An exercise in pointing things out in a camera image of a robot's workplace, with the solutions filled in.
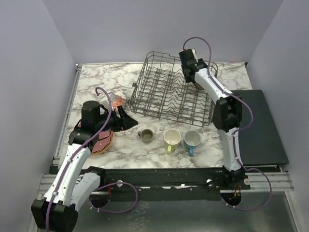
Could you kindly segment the red blue patterned bowl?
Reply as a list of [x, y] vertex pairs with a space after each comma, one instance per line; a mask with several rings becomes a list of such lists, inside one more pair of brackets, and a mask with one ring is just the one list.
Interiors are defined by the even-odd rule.
[[115, 111], [118, 111], [118, 106], [124, 106], [124, 99], [121, 96], [112, 93], [110, 98], [112, 102], [112, 108]]

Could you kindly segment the small grey mug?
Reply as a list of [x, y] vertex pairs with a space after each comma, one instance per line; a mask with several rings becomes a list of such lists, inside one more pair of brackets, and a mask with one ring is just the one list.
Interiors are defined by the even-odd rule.
[[141, 138], [143, 143], [150, 143], [153, 140], [154, 133], [150, 129], [144, 129], [138, 132], [138, 136]]

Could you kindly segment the dark brown patterned bowl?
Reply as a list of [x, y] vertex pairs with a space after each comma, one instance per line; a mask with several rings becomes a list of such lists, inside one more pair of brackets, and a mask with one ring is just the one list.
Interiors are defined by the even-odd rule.
[[204, 91], [204, 90], [205, 90], [204, 87], [201, 86], [201, 85], [198, 84], [198, 83], [194, 83], [194, 86], [195, 86], [198, 90], [201, 90], [201, 91]]

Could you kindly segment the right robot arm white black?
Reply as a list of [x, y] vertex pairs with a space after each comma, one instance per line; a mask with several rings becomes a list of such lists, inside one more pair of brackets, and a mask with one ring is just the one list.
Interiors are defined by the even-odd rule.
[[224, 151], [222, 184], [234, 189], [245, 175], [239, 149], [241, 97], [235, 96], [211, 74], [210, 65], [198, 59], [194, 49], [184, 49], [179, 57], [185, 81], [205, 90], [215, 103], [212, 122], [219, 130]]

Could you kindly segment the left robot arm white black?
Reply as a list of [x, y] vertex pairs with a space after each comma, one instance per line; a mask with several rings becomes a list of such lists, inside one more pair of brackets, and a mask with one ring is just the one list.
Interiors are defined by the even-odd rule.
[[65, 159], [48, 191], [34, 200], [31, 211], [39, 229], [54, 232], [73, 231], [78, 212], [90, 194], [106, 188], [106, 171], [90, 167], [85, 177], [78, 177], [95, 145], [102, 141], [101, 132], [126, 131], [138, 124], [123, 109], [108, 110], [98, 101], [83, 103], [79, 124], [69, 136]]

